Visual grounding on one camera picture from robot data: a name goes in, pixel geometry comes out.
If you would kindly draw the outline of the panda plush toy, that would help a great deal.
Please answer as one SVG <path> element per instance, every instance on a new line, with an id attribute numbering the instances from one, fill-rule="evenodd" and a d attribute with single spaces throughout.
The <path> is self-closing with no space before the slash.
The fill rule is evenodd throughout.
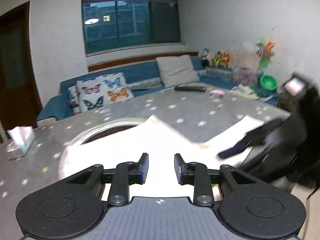
<path id="1" fill-rule="evenodd" d="M 204 48 L 199 52 L 198 57 L 200 58 L 203 67 L 212 66 L 212 55 L 210 55 L 209 49 Z"/>

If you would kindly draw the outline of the tissue box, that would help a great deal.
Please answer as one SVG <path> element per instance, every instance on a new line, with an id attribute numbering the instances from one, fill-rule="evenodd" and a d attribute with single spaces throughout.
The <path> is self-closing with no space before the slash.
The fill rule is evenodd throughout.
<path id="1" fill-rule="evenodd" d="M 11 153 L 20 150 L 26 154 L 35 140 L 35 134 L 31 126 L 17 126 L 7 130 L 11 137 L 11 143 L 7 146 L 7 152 Z"/>

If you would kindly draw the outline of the cream fleece garment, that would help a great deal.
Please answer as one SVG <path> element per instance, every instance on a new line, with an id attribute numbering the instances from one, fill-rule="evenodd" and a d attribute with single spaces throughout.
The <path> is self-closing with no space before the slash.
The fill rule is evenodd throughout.
<path id="1" fill-rule="evenodd" d="M 185 162 L 203 163 L 211 169 L 219 169 L 222 164 L 239 167 L 250 150 L 225 160 L 219 159 L 217 154 L 234 146 L 246 132 L 263 124 L 263 121 L 247 115 L 207 142 L 195 143 L 153 115 L 134 128 L 93 142 L 73 142 L 61 157 L 59 178 L 67 178 L 94 164 L 101 164 L 105 169 L 115 168 L 119 163 L 136 162 L 142 153 L 147 153 L 149 169 L 146 182 L 130 186 L 130 196 L 192 198 L 191 186 L 181 186 L 177 182 L 174 155 L 179 153 Z"/>

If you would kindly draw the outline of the butterfly print pillow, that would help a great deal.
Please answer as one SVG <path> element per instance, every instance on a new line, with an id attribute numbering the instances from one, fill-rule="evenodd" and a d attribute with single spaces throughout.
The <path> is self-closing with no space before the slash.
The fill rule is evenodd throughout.
<path id="1" fill-rule="evenodd" d="M 123 73 L 104 74 L 77 81 L 75 87 L 81 112 L 134 98 Z"/>

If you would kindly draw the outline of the round induction cooktop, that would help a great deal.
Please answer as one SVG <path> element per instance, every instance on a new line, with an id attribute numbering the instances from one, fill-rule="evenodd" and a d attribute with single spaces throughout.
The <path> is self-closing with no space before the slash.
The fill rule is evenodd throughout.
<path id="1" fill-rule="evenodd" d="M 144 122 L 146 122 L 146 118 L 122 118 L 108 121 L 81 132 L 67 144 L 67 147 L 86 144 L 117 132 L 136 127 Z"/>

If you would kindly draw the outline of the grey star tablecloth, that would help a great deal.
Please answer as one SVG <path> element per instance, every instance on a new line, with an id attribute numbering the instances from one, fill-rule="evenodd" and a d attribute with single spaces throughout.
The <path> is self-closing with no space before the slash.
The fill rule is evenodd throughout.
<path id="1" fill-rule="evenodd" d="M 286 111 L 226 92 L 165 89 L 67 118 L 35 129 L 35 141 L 20 157 L 1 146 L 1 239 L 20 239 L 16 206 L 28 194 L 94 164 L 114 168 L 149 155 L 146 184 L 132 196 L 192 196 L 178 186 L 174 155 L 218 168 L 217 154 L 244 134 Z"/>

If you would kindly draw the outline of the yellow vest plush bear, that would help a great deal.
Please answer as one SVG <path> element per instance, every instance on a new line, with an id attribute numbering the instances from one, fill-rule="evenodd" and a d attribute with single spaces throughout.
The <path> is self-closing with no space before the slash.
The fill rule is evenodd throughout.
<path id="1" fill-rule="evenodd" d="M 222 60 L 222 56 L 223 56 L 223 52 L 222 51 L 218 51 L 213 58 L 211 58 L 210 60 L 210 64 L 213 67 L 218 67 L 220 65 L 220 62 Z"/>

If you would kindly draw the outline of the pale clothes pile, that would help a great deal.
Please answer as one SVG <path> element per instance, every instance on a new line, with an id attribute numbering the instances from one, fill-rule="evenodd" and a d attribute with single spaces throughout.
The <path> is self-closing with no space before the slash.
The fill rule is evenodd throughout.
<path id="1" fill-rule="evenodd" d="M 239 94 L 240 96 L 243 96 L 244 98 L 248 98 L 251 100 L 258 100 L 259 96 L 248 86 L 244 86 L 242 84 L 239 84 L 237 87 L 235 87 L 234 91 Z"/>

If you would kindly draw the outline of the clear plastic storage box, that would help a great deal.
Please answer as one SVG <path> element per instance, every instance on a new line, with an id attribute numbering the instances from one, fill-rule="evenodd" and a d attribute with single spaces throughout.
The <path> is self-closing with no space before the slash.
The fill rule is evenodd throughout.
<path id="1" fill-rule="evenodd" d="M 249 68 L 235 67 L 232 70 L 232 82 L 236 85 L 256 86 L 259 83 L 262 74 Z"/>

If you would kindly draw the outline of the small butterfly pillow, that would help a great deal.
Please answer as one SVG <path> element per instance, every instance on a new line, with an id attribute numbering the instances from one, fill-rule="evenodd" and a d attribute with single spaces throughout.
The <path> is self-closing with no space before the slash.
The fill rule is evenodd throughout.
<path id="1" fill-rule="evenodd" d="M 68 92 L 68 102 L 71 109 L 73 110 L 74 115 L 80 114 L 79 98 L 78 98 L 76 86 L 69 87 L 67 89 L 67 92 Z"/>

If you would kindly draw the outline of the green plastic bowl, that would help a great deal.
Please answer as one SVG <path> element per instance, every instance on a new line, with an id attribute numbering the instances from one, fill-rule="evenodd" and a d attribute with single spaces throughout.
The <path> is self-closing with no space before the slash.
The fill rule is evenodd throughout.
<path id="1" fill-rule="evenodd" d="M 261 87 L 269 91 L 274 91 L 278 87 L 277 81 L 271 75 L 263 75 L 260 78 L 260 85 Z"/>

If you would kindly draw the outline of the grey beige cushion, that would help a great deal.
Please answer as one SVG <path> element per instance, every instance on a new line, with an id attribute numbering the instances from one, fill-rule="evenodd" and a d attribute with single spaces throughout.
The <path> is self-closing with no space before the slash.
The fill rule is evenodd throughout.
<path id="1" fill-rule="evenodd" d="M 157 57 L 156 63 L 165 88 L 199 81 L 189 55 Z"/>

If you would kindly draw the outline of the dark wooden door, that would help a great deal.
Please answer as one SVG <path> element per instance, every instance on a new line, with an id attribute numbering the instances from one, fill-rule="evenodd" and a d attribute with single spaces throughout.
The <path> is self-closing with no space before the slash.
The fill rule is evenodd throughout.
<path id="1" fill-rule="evenodd" d="M 42 110 L 31 60 L 30 3 L 1 15 L 1 142 L 16 126 L 36 127 Z"/>

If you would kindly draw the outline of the colourful pinwheel toy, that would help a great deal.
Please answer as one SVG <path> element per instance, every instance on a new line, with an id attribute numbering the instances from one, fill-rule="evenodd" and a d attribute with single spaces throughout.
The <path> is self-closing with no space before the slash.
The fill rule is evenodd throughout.
<path id="1" fill-rule="evenodd" d="M 259 56 L 258 70 L 266 69 L 274 56 L 275 43 L 269 38 L 261 38 L 256 46 L 258 48 L 257 55 Z"/>

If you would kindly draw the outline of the black remote control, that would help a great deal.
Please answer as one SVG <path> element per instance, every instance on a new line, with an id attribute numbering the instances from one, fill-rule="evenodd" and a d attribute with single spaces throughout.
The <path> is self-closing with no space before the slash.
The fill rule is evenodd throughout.
<path id="1" fill-rule="evenodd" d="M 175 86 L 174 90 L 175 91 L 204 93 L 207 90 L 207 87 L 206 86 Z"/>

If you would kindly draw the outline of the pink crumpled object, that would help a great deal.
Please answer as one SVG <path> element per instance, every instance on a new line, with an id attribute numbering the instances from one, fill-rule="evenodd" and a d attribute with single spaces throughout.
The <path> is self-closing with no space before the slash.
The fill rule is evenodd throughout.
<path id="1" fill-rule="evenodd" d="M 210 92 L 210 96 L 214 99 L 221 99 L 225 95 L 225 92 L 220 89 L 215 89 Z"/>

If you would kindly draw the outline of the blue sofa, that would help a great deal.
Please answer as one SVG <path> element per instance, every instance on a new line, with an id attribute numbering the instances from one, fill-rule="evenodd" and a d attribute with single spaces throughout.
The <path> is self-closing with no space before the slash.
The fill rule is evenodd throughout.
<path id="1" fill-rule="evenodd" d="M 202 66 L 200 58 L 197 56 L 192 56 L 191 62 L 201 83 L 229 90 L 236 87 L 236 83 L 232 82 L 233 73 L 231 69 L 215 68 L 213 70 L 206 70 L 206 68 Z M 41 126 L 40 122 L 50 118 L 56 121 L 75 115 L 72 109 L 73 104 L 70 100 L 72 97 L 71 90 L 75 88 L 77 81 L 92 81 L 98 76 L 113 73 L 124 74 L 127 86 L 131 89 L 134 96 L 153 93 L 164 88 L 155 60 L 116 66 L 114 68 L 74 77 L 60 82 L 59 95 L 51 98 L 43 107 L 36 118 L 37 125 Z"/>

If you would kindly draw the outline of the dark window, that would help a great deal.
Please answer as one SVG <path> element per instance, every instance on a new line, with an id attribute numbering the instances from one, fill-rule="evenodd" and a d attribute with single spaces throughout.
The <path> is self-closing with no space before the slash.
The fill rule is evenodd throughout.
<path id="1" fill-rule="evenodd" d="M 177 0 L 81 0 L 86 54 L 181 41 Z"/>

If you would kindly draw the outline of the orange plush toy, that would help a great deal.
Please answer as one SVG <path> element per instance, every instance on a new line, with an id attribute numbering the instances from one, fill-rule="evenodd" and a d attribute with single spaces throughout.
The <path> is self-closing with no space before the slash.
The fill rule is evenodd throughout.
<path id="1" fill-rule="evenodd" d="M 230 59 L 230 53 L 224 52 L 221 57 L 220 66 L 223 68 L 228 68 L 229 59 Z"/>

